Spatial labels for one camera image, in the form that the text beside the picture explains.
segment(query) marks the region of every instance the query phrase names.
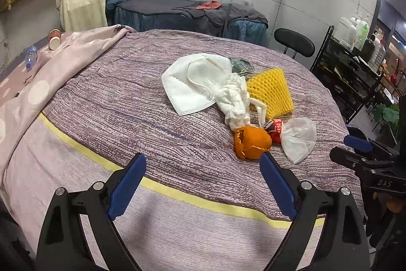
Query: red towel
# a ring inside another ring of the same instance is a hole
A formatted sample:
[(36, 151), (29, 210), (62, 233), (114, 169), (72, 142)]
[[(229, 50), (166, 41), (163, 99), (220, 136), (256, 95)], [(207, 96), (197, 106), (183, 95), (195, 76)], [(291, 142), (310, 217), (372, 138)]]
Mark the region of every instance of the red towel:
[(221, 6), (221, 3), (219, 3), (219, 2), (209, 1), (209, 2), (206, 2), (206, 3), (196, 7), (196, 10), (215, 10), (216, 8), (219, 8), (220, 6)]

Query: metal screw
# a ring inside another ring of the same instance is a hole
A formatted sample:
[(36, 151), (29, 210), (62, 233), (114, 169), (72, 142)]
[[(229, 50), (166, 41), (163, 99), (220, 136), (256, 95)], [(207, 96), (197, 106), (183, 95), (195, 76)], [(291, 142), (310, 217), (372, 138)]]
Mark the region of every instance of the metal screw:
[(55, 191), (56, 195), (62, 195), (65, 193), (65, 189), (63, 187), (57, 188)]
[(93, 184), (93, 188), (95, 190), (101, 190), (104, 187), (104, 183), (103, 182), (97, 182)]
[(348, 189), (346, 187), (342, 187), (341, 193), (344, 195), (350, 195), (351, 191), (350, 191), (350, 189)]
[(302, 184), (300, 184), (300, 186), (302, 188), (304, 188), (305, 190), (310, 190), (312, 187), (311, 183), (309, 183), (309, 182), (303, 182)]

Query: massage bed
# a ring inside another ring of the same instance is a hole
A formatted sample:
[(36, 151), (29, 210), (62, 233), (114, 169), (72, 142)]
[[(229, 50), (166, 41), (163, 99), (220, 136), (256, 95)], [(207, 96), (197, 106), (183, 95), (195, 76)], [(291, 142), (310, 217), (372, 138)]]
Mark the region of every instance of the massage bed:
[[(318, 189), (348, 187), (363, 213), (359, 179), (329, 159), (348, 134), (340, 111), (330, 92), (284, 54), (195, 32), (137, 33), (120, 25), (65, 33), (60, 48), (39, 53), (31, 73), (20, 65), (0, 84), (0, 96), (21, 91), (0, 99), (0, 192), (34, 251), (58, 187), (86, 190), (141, 152), (146, 175), (114, 223), (142, 270), (264, 269), (291, 223), (258, 163), (236, 156), (216, 105), (183, 117), (173, 109), (161, 75), (192, 53), (243, 57), (256, 71), (282, 68), (294, 111), (281, 118), (314, 120), (317, 143), (297, 165), (279, 144), (271, 154)], [(87, 218), (82, 221), (95, 262), (106, 267)], [(321, 217), (299, 267), (310, 263), (322, 224)]]
[(204, 2), (190, 0), (128, 0), (115, 12), (115, 24), (127, 25), (138, 32), (152, 29), (194, 31), (265, 46), (268, 21), (253, 8), (233, 4), (226, 35), (223, 36), (227, 7), (196, 10)]

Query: red candy wrapper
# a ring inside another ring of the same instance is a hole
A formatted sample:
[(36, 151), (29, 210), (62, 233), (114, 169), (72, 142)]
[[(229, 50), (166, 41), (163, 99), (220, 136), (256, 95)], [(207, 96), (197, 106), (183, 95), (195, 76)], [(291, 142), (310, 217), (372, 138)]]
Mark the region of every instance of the red candy wrapper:
[(273, 119), (265, 124), (265, 131), (271, 136), (272, 140), (281, 143), (282, 120)]

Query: red bottle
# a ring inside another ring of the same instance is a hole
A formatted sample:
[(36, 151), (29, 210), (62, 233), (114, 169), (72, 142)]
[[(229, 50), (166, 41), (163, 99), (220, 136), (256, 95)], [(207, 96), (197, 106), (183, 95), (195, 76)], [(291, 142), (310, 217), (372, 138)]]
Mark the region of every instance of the red bottle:
[(397, 84), (397, 74), (399, 74), (399, 67), (400, 67), (400, 60), (396, 59), (397, 65), (395, 73), (391, 76), (391, 82), (396, 85)]

